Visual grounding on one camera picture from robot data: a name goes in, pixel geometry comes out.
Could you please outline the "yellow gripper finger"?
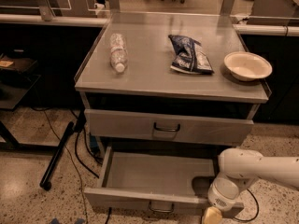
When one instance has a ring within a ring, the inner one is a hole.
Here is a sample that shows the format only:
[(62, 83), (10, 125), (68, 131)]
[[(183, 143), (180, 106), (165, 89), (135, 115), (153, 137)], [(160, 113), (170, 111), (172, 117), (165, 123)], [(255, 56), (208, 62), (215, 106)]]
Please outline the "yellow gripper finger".
[(201, 224), (220, 224), (221, 221), (221, 211), (217, 207), (211, 206), (205, 210)]

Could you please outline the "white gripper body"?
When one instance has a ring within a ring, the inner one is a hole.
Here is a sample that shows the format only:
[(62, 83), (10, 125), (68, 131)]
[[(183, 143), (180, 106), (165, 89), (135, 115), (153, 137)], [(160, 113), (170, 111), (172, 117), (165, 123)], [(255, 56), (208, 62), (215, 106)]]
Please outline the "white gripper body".
[(245, 179), (218, 175), (208, 189), (208, 201), (222, 212), (227, 212), (233, 208), (245, 185)]

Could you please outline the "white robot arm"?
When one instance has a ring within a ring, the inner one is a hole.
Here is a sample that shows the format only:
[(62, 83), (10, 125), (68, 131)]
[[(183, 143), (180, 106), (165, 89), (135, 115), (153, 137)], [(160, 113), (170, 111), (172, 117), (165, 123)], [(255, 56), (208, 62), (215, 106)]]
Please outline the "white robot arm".
[(219, 155), (218, 161), (220, 172), (208, 189), (210, 206), (201, 224), (220, 224), (240, 193), (258, 179), (299, 189), (298, 157), (265, 157), (255, 150), (228, 148)]

